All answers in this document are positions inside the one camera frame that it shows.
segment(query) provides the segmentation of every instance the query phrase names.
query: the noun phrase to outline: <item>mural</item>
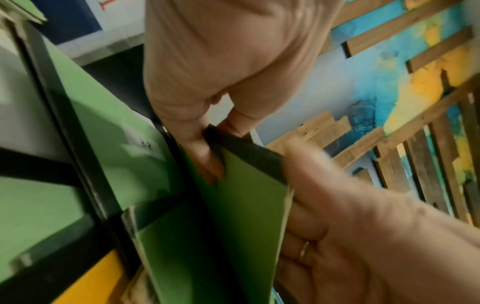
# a ring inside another ring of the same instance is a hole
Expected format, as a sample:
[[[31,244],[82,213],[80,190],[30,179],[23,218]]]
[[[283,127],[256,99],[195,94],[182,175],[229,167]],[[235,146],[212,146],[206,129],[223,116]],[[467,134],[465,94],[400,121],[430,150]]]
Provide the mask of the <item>mural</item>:
[[[368,13],[332,30],[334,44],[339,46],[349,38],[358,36],[382,23],[412,10],[428,0],[398,0],[383,8]],[[442,73],[449,85],[457,87],[475,73],[470,46],[459,47],[443,58],[428,64],[409,75],[405,62],[434,46],[441,40],[455,34],[467,26],[461,6],[452,7],[432,18],[414,25],[390,39],[348,59],[356,71],[354,94],[351,101],[351,122],[354,132],[349,139],[354,141],[373,128],[383,126],[386,134],[391,134],[406,122],[438,102],[443,96]],[[449,110],[448,116],[457,143],[460,157],[454,162],[459,184],[475,179],[468,142],[461,122],[458,107]],[[425,128],[434,155],[440,182],[438,160]],[[412,172],[401,145],[398,148],[405,172],[412,180]]]

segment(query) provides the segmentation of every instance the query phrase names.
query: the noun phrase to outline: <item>ring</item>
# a ring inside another ring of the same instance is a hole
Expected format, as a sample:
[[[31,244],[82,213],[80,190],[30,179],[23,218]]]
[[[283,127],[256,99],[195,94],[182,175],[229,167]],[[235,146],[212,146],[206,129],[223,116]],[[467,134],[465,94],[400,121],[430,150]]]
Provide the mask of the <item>ring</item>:
[[[307,251],[307,248],[308,248],[309,245],[310,245],[309,241],[306,241],[305,244],[303,244],[303,248],[301,249],[301,252],[300,252],[300,257],[298,258],[298,261],[300,263],[303,263],[305,252]]]

